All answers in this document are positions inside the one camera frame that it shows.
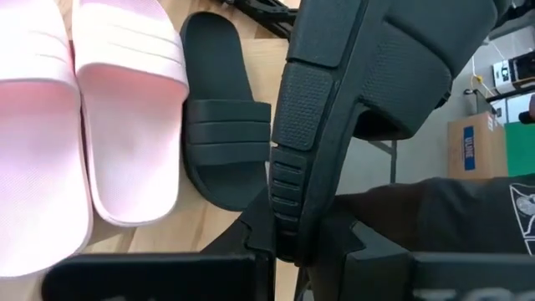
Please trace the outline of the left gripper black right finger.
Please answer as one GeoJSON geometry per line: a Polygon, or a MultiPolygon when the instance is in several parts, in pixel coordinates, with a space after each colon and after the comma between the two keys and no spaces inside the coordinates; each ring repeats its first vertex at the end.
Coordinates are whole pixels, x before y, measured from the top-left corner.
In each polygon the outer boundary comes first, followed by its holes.
{"type": "Polygon", "coordinates": [[[307,272],[314,301],[535,301],[535,258],[412,253],[361,222],[326,221],[307,272]]]}

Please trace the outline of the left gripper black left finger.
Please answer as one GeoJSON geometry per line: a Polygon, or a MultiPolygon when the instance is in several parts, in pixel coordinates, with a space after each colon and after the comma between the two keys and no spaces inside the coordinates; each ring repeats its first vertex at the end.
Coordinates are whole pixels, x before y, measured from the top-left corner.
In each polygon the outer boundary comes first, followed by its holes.
{"type": "Polygon", "coordinates": [[[198,253],[77,255],[43,278],[43,301],[274,301],[274,215],[262,190],[198,253]]]}

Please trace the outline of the black rubber slide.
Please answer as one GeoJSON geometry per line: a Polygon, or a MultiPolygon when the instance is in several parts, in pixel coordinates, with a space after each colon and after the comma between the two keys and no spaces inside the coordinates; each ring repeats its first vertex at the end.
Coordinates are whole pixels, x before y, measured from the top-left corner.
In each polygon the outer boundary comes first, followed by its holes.
{"type": "Polygon", "coordinates": [[[181,27],[190,93],[182,155],[191,183],[210,203],[240,212],[267,185],[271,106],[254,100],[235,26],[191,14],[181,27]]]}
{"type": "Polygon", "coordinates": [[[278,256],[303,266],[352,138],[412,137],[512,0],[302,0],[273,124],[278,256]]]}

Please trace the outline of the grey metal desk leg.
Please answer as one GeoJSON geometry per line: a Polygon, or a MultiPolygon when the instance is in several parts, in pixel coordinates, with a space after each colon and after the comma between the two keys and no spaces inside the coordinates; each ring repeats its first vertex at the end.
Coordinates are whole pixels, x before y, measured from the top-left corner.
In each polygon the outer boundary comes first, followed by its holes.
{"type": "Polygon", "coordinates": [[[396,183],[397,157],[398,157],[397,141],[392,140],[389,144],[387,144],[385,141],[370,141],[369,143],[390,156],[390,184],[396,183]]]}

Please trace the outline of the cardboard box blue label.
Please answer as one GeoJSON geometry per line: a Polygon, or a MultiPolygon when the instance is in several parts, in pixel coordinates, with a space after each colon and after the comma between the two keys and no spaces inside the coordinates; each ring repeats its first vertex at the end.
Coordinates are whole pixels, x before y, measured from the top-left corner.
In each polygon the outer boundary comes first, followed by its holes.
{"type": "Polygon", "coordinates": [[[448,176],[489,179],[508,176],[505,129],[488,112],[448,123],[448,176]]]}

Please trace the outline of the green board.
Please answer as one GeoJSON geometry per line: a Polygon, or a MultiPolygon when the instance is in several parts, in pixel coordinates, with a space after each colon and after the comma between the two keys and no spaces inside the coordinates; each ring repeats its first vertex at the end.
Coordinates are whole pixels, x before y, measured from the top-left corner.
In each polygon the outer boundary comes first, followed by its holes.
{"type": "Polygon", "coordinates": [[[535,173],[535,125],[505,124],[509,176],[535,173]]]}

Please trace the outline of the white box black print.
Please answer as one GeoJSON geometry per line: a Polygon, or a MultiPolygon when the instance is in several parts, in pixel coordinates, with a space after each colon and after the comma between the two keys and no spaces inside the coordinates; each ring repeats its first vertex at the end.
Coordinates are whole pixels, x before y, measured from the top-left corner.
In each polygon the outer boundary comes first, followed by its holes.
{"type": "Polygon", "coordinates": [[[513,62],[508,60],[499,61],[492,66],[494,88],[498,94],[514,91],[513,83],[516,80],[513,62]]]}

